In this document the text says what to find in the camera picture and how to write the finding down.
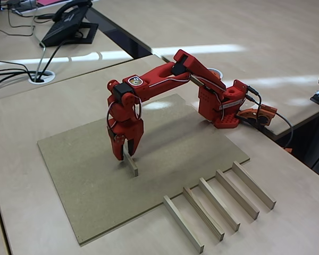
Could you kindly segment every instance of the upright wooden block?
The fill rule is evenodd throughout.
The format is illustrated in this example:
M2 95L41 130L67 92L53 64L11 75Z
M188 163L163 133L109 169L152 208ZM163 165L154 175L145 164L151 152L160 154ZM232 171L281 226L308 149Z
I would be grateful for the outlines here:
M198 200L198 198L192 193L189 188L183 188L183 195L195 209L197 214L201 217L204 223L209 227L209 229L213 232L213 234L221 241L224 237L224 230L222 227L216 223L216 221L209 215L205 208L203 208L202 204Z
M228 222L234 231L239 230L240 222L233 215L221 198L215 193L215 191L210 187L210 185L205 181L205 179L200 178L198 186L203 191L203 193L208 197L210 202L215 206L215 208L220 212L223 218Z
M202 253L204 245L200 243L200 241L196 237L196 234L188 227L186 220L183 218L181 213L178 211L177 207L174 205L174 203L170 200L170 198L167 195L164 196L163 203L169 211L169 213L171 214L171 216L175 219L177 224L179 224L180 228L186 234L187 238L193 244L195 249L199 253Z
M253 180L243 166L237 161L234 161L232 169L240 179L272 210L275 206L276 200L267 194L259 185Z
M135 177L138 176L138 167L136 166L136 163L131 158L130 154L127 151L128 149L124 147L124 160L127 161L130 169L132 170Z
M221 171L216 170L216 179L222 186L237 200L237 202L246 210L246 212L256 219L259 215L259 209L232 183L230 179Z

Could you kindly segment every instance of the wooden slat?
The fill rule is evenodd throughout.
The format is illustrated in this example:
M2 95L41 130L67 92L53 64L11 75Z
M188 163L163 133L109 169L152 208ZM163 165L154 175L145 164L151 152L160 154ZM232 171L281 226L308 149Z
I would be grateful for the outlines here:
M276 200L267 194L259 185L253 180L243 166L237 161L234 161L232 169L240 179L272 210L275 206Z
M187 188L183 188L183 195L195 209L197 214L201 217L204 223L209 227L213 234L221 241L224 237L224 230L222 227L216 223L216 221L209 215L206 209L202 206L198 198L193 194L193 192Z
M177 207L174 205L174 203L170 200L170 198L165 195L163 198L163 203L167 210L170 212L172 217L175 219L177 224L179 224L180 228L183 230L185 235L188 237L190 242L193 244L195 249L202 253L204 249L204 245L200 243L200 241L197 239L195 233L188 227L188 224L186 220L182 217L181 213L178 211Z
M135 177L138 176L138 167L136 166L136 163L133 161L133 159L131 158L131 156L129 155L128 149L126 147L124 147L124 158L126 159L130 169L132 170L133 174Z
M215 208L220 212L223 218L228 222L234 231L239 230L240 222L233 215L221 198L215 193L215 191L210 187L205 179L200 178L198 186L203 191L203 193L208 197L210 202L215 206Z
M232 183L230 179L221 171L216 170L216 179L222 186L237 200L237 202L246 210L246 212L256 219L259 215L259 209Z

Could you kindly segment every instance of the wire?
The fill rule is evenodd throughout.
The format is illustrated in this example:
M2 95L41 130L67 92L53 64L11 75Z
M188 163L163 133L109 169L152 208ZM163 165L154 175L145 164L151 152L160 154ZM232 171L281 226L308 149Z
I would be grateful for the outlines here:
M283 147L284 149L287 148L287 146L291 143L292 139L293 139L293 135L294 135L294 128L293 125L289 122L289 120L287 118L285 118L283 115L281 115L280 113L276 112L276 115L279 116L280 118L282 118L288 125L289 128L291 130L291 136L288 140L288 142L285 144L285 146Z
M19 72L19 73L15 73L15 74L12 74L12 75L6 76L5 78L2 78L2 79L0 80L0 83L2 83L2 82L3 82L3 81L5 81L5 80L8 80L8 79L10 79L10 78L12 78L12 77L15 77L15 76L21 75L21 74L24 74L24 73L23 73L23 72Z
M191 75L189 75L189 78L186 79L186 80L178 80L178 79L174 79L174 78L168 78L168 79L165 79L165 80L163 80L163 81L159 81L159 82L157 82L157 83L155 83L155 84L150 85L149 88L151 88L151 87L153 87L153 86L156 86L156 85L159 85L159 84L161 84L161 83L163 83L163 82L166 82L166 81L188 82L188 81L190 81L190 78L191 78Z
M13 62L8 62L8 61L1 61L1 60L0 60L0 63L12 64L12 65L21 65L21 66L25 67L25 70L26 70L26 72L28 73L29 78L32 80L32 76L30 75L31 72L28 70L27 66L25 66L24 64L13 63Z
M32 19L32 23L31 23L32 25L33 25L33 22L34 22L34 19L35 19L36 15L37 15L38 10L39 10L39 7L38 7L38 5L36 5L36 11L35 11L34 14L33 14L33 19ZM41 55L40 61L39 61L38 65L37 65L36 74L35 74L34 80L33 80L34 82L37 82L37 80L39 80L40 77L41 77L41 76L40 76L39 79L37 79L37 76L38 76L38 73L39 73L41 64L42 64L43 59L44 59L45 54L46 54L46 46L45 46L45 44L37 37L36 34L34 34L34 37L35 37L35 38L37 39L37 41L39 42L39 45L42 45L42 47L43 47L43 54Z
M24 69L20 69L20 68L9 68L9 69L1 69L0 72L11 71L11 70L25 71Z
M45 65L43 71L42 71L41 74L39 75L38 80L40 80L40 78L43 76L43 74L45 73L46 69L47 69L48 66L50 65L50 63L51 63L53 57L55 56L55 54L57 53L57 51L60 49L60 47L62 47L62 46L63 46L64 44L66 44L66 43L75 42L75 41L77 41L77 40L79 40L79 39L81 39L81 37L80 37L80 38L77 38L77 39L68 39L68 40L62 41L62 42L57 46L57 48L54 50L54 52L52 53L52 56L49 58L49 60L48 60L47 64Z
M9 19L9 24L11 28L30 28L32 25L12 25L11 19L10 19L10 10L7 11L7 16Z
M52 20L52 19L49 19L49 20L46 20L46 21L38 22L38 21L36 21L36 17L34 18L34 22L35 22L35 23L37 23L37 24L44 24L44 23L49 22L49 21L51 21L51 20Z
M259 104L257 105L256 122L257 122L257 124L259 124L259 112L260 112L260 109L261 109L262 98L261 98L261 96L259 94L257 96L259 98Z
M204 77L197 76L197 75L192 75L192 76L194 76L194 77L197 78L197 79L201 79L201 80L204 80L204 81L207 81L207 82L211 83L212 85L218 87L218 88L219 88L220 90L222 90L223 92L226 91L226 89L221 88L219 85L217 85L215 82L212 82L211 80L208 80L208 79L206 79L206 78L204 78Z
M140 100L140 98L136 95L134 95L134 97L138 98L139 100L139 112L138 114L136 114L136 108L134 108L134 112L135 112L136 119L140 120L140 118L142 118L142 100Z
M111 108L113 106L113 104L116 103L115 101L112 102L109 106L108 106L108 109L107 109L107 114L106 114L106 125L108 127L108 129L110 129L112 131L112 128L115 126L115 124L117 123L117 121L115 121L112 126L110 126L109 122L108 122L108 116L110 115L110 111L111 111Z
M5 32L4 30L1 30L1 29L0 29L0 32L6 34L6 35L8 35L8 36L25 36L25 37L30 37L30 36L33 35L34 28L33 28L33 32L32 32L30 35L21 35L21 34L18 34L18 33L7 33L7 32Z

